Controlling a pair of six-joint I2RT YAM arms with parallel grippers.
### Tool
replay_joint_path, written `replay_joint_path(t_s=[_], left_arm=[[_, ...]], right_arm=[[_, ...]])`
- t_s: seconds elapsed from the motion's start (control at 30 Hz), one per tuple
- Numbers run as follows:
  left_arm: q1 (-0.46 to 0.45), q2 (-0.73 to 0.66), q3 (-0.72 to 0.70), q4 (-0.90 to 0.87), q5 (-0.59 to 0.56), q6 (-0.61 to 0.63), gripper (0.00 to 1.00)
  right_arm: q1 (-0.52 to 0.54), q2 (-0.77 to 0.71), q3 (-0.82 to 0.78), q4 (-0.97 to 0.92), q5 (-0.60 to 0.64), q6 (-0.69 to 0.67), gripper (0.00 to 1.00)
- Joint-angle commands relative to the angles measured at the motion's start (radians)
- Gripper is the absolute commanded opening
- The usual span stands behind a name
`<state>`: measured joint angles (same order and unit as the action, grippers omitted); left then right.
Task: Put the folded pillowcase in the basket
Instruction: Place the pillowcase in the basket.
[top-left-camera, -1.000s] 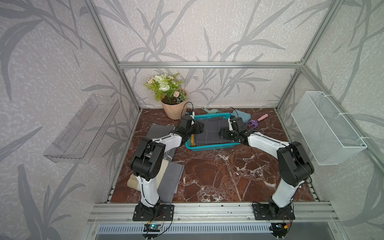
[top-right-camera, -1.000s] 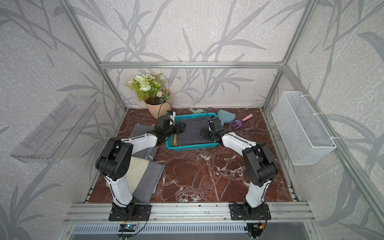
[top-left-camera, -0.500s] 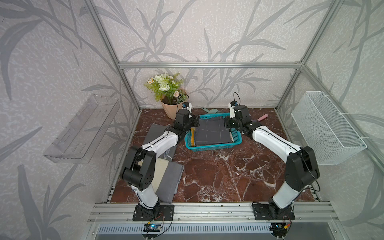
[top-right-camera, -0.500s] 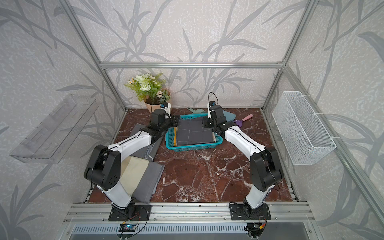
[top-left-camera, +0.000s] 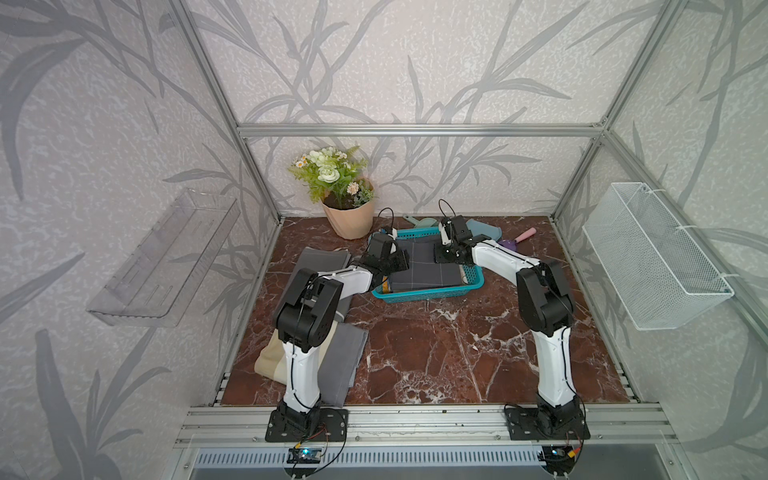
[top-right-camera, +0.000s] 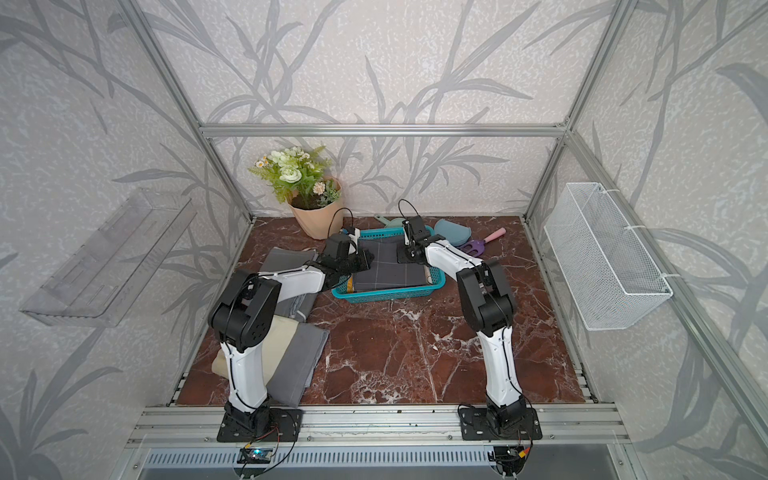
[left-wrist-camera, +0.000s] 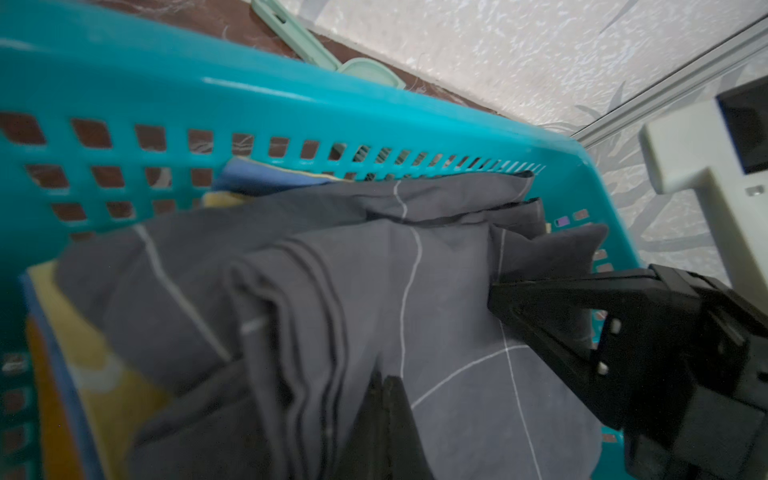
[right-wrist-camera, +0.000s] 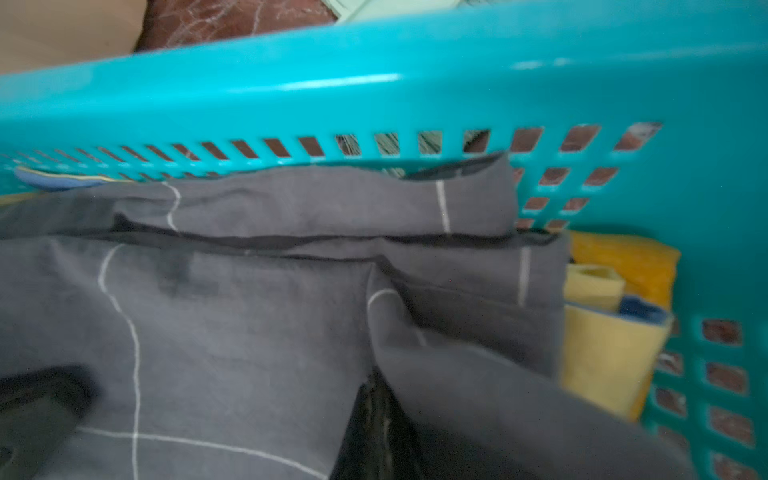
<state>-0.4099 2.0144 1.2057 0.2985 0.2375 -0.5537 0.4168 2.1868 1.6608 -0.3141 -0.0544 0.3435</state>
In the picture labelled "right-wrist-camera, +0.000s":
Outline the dark grey checked pillowcase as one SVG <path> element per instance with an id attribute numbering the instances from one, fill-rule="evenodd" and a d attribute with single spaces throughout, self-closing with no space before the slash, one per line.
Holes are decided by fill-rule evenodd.
<path id="1" fill-rule="evenodd" d="M 561 387 L 564 235 L 516 228 L 504 154 L 116 182 L 1 210 L 1 373 L 97 399 L 41 479 L 331 479 L 379 370 L 423 479 L 692 479 Z"/>

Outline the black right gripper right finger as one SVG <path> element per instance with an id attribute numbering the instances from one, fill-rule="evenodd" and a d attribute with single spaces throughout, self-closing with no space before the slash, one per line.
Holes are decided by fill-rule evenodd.
<path id="1" fill-rule="evenodd" d="M 358 389 L 329 477 L 334 480 L 425 477 L 416 431 L 377 369 Z"/>

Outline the yellow black cartoon pillowcase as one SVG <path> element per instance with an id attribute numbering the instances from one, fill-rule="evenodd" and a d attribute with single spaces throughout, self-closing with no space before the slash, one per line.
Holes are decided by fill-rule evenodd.
<path id="1" fill-rule="evenodd" d="M 625 280 L 626 293 L 671 309 L 679 250 L 631 235 L 571 231 L 570 237 L 576 263 L 610 267 Z"/>

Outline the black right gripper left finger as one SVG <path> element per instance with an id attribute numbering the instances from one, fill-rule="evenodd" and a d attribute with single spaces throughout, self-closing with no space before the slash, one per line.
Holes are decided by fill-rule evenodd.
<path id="1" fill-rule="evenodd" d="M 1 477 L 32 479 L 75 431 L 96 399 L 82 365 L 64 365 L 1 380 Z"/>

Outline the olive yellow pillowcase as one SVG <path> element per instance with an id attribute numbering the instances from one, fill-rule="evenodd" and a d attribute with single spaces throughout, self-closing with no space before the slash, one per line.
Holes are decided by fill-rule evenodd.
<path id="1" fill-rule="evenodd" d="M 673 315 L 627 293 L 625 286 L 609 267 L 567 266 L 560 383 L 570 393 L 636 421 Z"/>

